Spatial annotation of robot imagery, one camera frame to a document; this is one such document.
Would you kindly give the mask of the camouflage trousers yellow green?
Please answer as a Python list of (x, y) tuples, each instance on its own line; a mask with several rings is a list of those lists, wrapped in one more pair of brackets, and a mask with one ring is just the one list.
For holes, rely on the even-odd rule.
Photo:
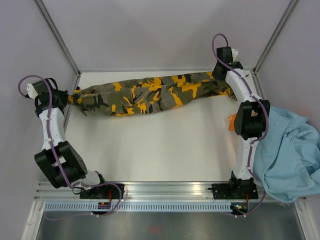
[(215, 96), (237, 99), (226, 81), (205, 71), (93, 85), (75, 90), (68, 104), (83, 114), (122, 117), (160, 113)]

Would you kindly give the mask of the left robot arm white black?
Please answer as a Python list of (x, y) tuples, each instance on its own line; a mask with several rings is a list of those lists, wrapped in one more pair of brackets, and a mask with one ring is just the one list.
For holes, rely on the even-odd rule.
[(66, 140), (64, 109), (68, 104), (68, 92), (59, 90), (53, 78), (28, 84), (27, 90), (32, 91), (35, 114), (42, 123), (43, 144), (34, 160), (44, 176), (56, 189), (91, 189), (97, 198), (105, 198), (109, 186), (103, 183), (102, 175), (88, 170), (82, 157)]

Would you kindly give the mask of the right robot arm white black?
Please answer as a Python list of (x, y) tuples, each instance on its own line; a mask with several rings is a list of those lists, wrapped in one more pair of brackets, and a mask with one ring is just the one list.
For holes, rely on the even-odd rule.
[(237, 161), (227, 183), (215, 183), (210, 187), (215, 200), (258, 199), (256, 177), (253, 173), (254, 157), (258, 142), (266, 136), (270, 102), (252, 91), (243, 66), (235, 61), (235, 50), (229, 46), (219, 47), (214, 52), (217, 63), (212, 75), (225, 81), (233, 90), (238, 110), (230, 124), (240, 137)]

